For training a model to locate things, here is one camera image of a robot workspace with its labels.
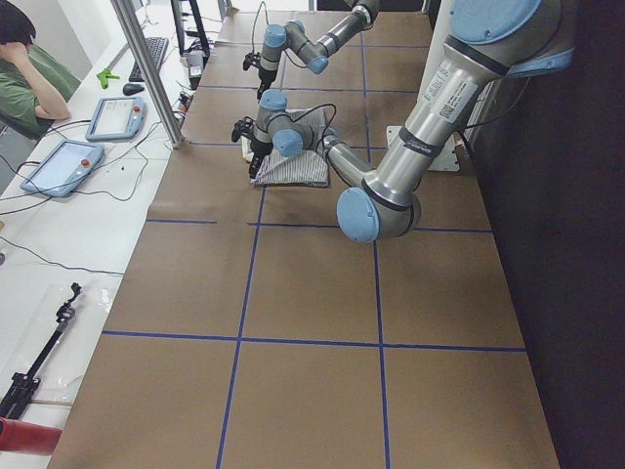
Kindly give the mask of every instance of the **red cylinder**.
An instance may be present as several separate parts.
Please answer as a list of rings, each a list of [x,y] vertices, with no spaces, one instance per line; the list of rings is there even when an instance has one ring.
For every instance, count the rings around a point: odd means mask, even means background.
[[[49,455],[62,430],[0,417],[0,451]]]

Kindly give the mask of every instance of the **white desk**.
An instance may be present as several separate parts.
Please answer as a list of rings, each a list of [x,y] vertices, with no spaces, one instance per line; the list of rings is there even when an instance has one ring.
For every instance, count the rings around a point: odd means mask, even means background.
[[[149,16],[156,24],[147,24],[145,36],[170,38],[169,56],[161,68],[161,79],[170,103],[181,91],[188,91],[187,72],[180,65],[177,42],[169,3],[161,2],[149,7]],[[123,96],[121,89],[127,82],[134,63],[130,51],[114,66],[112,72],[120,79],[109,80],[103,90],[96,73],[108,66],[125,43],[119,37],[109,45],[92,72],[83,81],[69,102],[70,121],[90,119],[99,98]],[[125,202],[115,200],[105,193],[73,193],[68,198],[51,199],[38,207],[10,215],[0,215],[6,226],[0,235],[28,247],[48,260],[71,267],[123,273],[135,243],[144,225],[146,211],[163,175],[171,146],[151,98],[145,90],[147,113],[140,134],[128,143],[106,143],[103,164],[121,156],[125,151],[152,132],[139,150],[146,158],[131,150],[117,161],[95,170],[78,188],[81,192],[107,191],[128,197],[142,171],[134,195]],[[65,122],[57,122],[55,127]],[[87,125],[69,126],[61,132],[71,140],[85,141]],[[61,135],[53,132],[45,137],[28,160],[40,161],[60,141]],[[20,174],[27,176],[32,166],[25,166]],[[21,177],[16,177],[0,200],[0,213],[19,210],[44,200],[42,195],[23,195]],[[69,271],[48,265],[32,254],[15,248],[0,239],[0,250],[6,262],[0,266],[0,394],[9,389],[14,371],[26,372],[43,345],[56,328],[56,311],[71,296],[69,287],[78,282],[84,294],[74,306],[76,318],[63,335],[56,348],[38,373],[42,384],[35,399],[50,399],[65,405],[30,405],[22,420],[62,428],[77,387],[91,358],[96,341],[104,324],[109,302],[112,301],[122,276]],[[0,469],[43,468],[49,457],[0,452]]]

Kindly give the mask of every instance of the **striped fabric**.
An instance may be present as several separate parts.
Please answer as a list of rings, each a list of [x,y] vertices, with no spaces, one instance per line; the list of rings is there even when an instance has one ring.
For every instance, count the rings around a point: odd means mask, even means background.
[[[303,117],[300,123],[313,127],[325,125],[323,108],[319,108]],[[297,156],[285,158],[276,149],[267,156],[256,179],[251,181],[255,186],[311,186],[314,188],[328,187],[328,165],[314,151],[304,150]]]

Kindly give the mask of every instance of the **keyboard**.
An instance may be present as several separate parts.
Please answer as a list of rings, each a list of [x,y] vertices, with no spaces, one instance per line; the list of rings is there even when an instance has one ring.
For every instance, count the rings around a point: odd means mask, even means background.
[[[167,52],[169,39],[167,39],[166,37],[147,37],[146,43],[147,49],[149,50],[149,56],[152,59],[152,63],[157,70],[160,70],[160,67],[165,61],[165,53]],[[144,78],[141,75],[141,70],[139,69],[139,64],[137,64],[137,62],[135,62],[135,64],[133,65],[133,69],[130,72],[128,81],[144,81]]]

